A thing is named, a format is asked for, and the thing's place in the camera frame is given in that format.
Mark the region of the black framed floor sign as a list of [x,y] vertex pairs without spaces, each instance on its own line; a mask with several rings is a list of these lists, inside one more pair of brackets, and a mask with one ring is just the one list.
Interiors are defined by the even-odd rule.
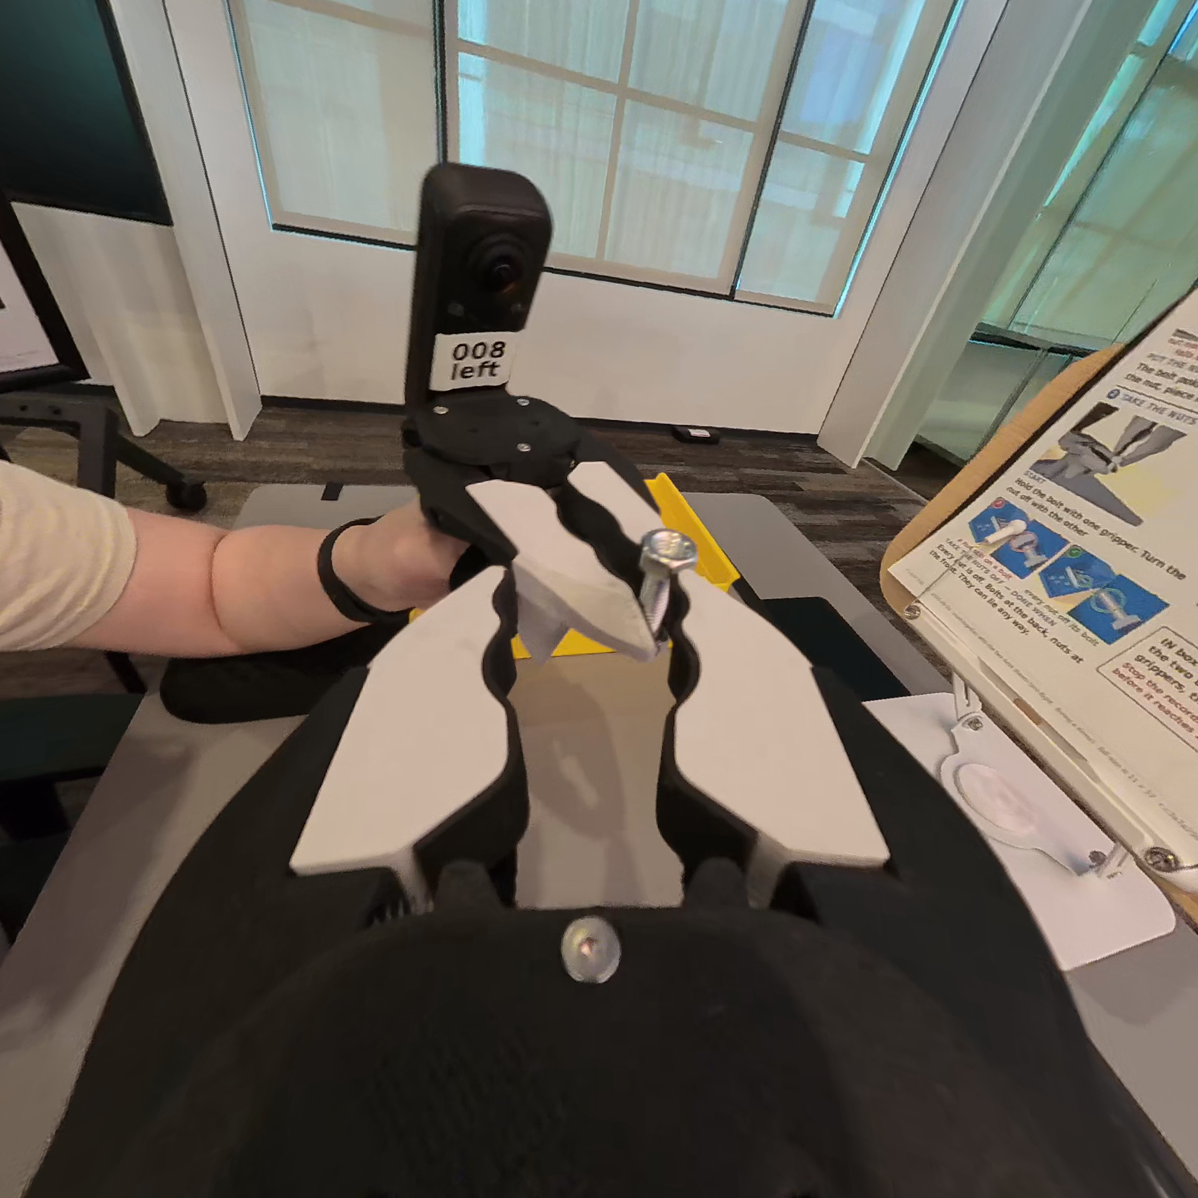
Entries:
[[75,483],[115,496],[115,469],[159,485],[181,513],[205,509],[206,491],[166,462],[135,446],[102,402],[47,398],[52,385],[82,381],[85,368],[12,205],[1,198],[1,425],[55,429],[76,444]]

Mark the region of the person's left hand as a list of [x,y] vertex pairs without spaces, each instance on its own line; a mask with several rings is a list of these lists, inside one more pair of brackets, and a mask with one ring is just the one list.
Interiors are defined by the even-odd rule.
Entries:
[[416,501],[337,535],[336,579],[363,605],[379,610],[426,609],[452,588],[467,545],[437,530]]

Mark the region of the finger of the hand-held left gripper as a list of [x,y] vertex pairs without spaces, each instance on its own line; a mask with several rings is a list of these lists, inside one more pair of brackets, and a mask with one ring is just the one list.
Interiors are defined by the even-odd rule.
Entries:
[[640,599],[641,545],[661,530],[651,496],[606,461],[581,461],[559,493],[559,573],[586,589],[613,592],[620,579]]
[[491,478],[466,492],[514,550],[519,637],[537,663],[570,630],[640,663],[655,657],[637,595],[561,523],[544,489]]

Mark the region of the yellow plastic bin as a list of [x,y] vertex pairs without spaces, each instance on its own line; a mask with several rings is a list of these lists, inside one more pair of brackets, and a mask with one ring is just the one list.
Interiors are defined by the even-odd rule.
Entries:
[[[718,590],[728,592],[740,575],[728,556],[701,523],[694,509],[665,473],[646,481],[646,486],[655,505],[661,522],[667,529],[677,530],[694,542],[697,550],[695,572]],[[561,578],[531,562],[526,569],[516,562],[513,578],[519,599],[517,633],[513,636],[513,659],[533,659],[543,663],[550,656],[594,655],[620,652],[603,640],[588,636],[591,625],[573,606],[550,590],[549,583]]]

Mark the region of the instruction sheet board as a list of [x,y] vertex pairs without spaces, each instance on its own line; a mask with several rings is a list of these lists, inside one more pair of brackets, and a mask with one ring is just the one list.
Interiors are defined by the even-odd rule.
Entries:
[[1148,874],[1196,890],[1196,297],[1066,369],[882,592]]

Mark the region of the dark wall screen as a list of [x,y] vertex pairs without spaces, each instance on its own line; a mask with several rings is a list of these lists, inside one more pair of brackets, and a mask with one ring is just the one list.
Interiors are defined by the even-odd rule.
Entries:
[[109,3],[1,3],[1,187],[15,202],[171,225]]

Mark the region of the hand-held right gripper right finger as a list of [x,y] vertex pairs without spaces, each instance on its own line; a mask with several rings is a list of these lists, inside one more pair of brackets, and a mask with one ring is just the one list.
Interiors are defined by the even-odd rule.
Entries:
[[731,863],[767,906],[792,864],[877,870],[887,841],[814,667],[770,622],[695,573],[670,588],[655,827],[683,888]]

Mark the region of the silver hex bolt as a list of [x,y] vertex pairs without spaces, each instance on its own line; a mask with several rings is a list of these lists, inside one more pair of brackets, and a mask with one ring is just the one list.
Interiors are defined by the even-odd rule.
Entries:
[[663,563],[648,562],[641,568],[638,603],[655,645],[661,645],[667,637],[664,622],[668,615],[673,576],[674,572]]

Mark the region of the person's left forearm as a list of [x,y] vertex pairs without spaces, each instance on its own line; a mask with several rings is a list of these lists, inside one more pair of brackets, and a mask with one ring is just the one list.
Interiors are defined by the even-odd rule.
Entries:
[[126,516],[136,539],[132,569],[81,646],[216,657],[300,649],[359,627],[322,586],[319,529],[228,532],[156,513]]

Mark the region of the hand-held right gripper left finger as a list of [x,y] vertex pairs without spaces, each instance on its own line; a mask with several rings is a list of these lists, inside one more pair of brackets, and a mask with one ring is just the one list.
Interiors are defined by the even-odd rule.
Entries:
[[299,833],[296,876],[383,869],[432,904],[453,863],[479,864],[501,904],[530,801],[511,640],[514,579],[486,566],[367,666]]

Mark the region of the white stand base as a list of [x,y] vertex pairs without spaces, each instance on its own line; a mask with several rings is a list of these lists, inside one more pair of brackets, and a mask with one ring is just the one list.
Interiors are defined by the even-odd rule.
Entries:
[[928,693],[865,703],[981,833],[1062,971],[1169,934],[1163,893],[978,709]]

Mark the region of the white framed glass window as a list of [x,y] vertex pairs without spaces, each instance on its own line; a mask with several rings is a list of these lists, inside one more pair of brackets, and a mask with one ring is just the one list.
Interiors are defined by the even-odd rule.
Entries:
[[842,307],[961,3],[236,1],[278,230],[414,242],[439,160],[541,191],[573,275]]

